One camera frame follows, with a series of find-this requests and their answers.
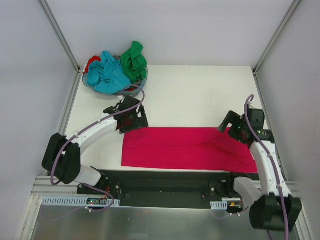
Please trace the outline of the magenta t-shirt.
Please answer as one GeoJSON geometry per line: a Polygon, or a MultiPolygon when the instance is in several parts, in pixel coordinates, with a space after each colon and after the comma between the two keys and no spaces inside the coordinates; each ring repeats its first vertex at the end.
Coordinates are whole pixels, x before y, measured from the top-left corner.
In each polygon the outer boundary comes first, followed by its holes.
{"type": "Polygon", "coordinates": [[[124,135],[123,167],[257,173],[249,148],[215,127],[148,127],[124,135]]]}

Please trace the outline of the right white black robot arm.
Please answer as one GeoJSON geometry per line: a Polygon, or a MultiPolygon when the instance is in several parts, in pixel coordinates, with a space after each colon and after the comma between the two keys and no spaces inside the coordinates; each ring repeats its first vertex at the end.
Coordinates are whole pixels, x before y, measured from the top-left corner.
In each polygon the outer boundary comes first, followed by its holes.
{"type": "Polygon", "coordinates": [[[302,210],[302,202],[292,195],[276,160],[275,138],[264,129],[262,109],[245,107],[243,115],[229,111],[218,127],[228,131],[234,140],[248,146],[256,163],[260,188],[251,179],[235,177],[225,184],[230,197],[240,195],[249,207],[249,219],[254,229],[290,233],[302,210]]]}

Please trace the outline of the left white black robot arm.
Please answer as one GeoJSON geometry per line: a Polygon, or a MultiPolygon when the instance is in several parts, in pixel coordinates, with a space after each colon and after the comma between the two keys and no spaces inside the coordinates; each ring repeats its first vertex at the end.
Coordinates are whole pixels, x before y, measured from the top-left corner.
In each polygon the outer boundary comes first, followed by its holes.
{"type": "Polygon", "coordinates": [[[56,133],[47,145],[42,167],[50,172],[53,185],[73,182],[86,184],[90,191],[99,195],[105,191],[102,174],[93,167],[81,163],[82,154],[108,134],[118,131],[125,134],[149,126],[141,101],[126,96],[116,106],[106,108],[93,122],[68,135],[56,133]]]}

